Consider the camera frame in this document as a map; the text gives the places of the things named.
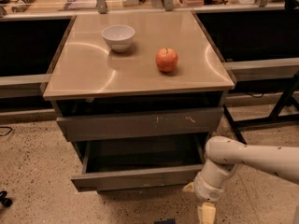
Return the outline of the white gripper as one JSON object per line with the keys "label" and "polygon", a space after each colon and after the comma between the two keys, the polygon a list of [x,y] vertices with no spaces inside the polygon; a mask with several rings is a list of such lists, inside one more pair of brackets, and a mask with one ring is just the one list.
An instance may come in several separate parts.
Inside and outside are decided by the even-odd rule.
{"label": "white gripper", "polygon": [[197,207],[199,223],[214,224],[216,218],[216,206],[214,203],[219,200],[223,189],[211,186],[205,181],[201,174],[198,173],[193,182],[185,185],[182,190],[184,192],[194,192],[198,200],[202,202],[202,204]]}

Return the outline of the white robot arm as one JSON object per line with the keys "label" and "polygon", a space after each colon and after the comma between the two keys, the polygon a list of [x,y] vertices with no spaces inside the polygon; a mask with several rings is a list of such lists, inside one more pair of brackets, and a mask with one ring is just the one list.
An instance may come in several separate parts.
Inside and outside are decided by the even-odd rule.
{"label": "white robot arm", "polygon": [[199,200],[199,224],[215,224],[215,203],[223,193],[223,183],[239,164],[299,184],[299,148],[245,145],[214,136],[206,142],[206,160],[193,182],[183,188]]}

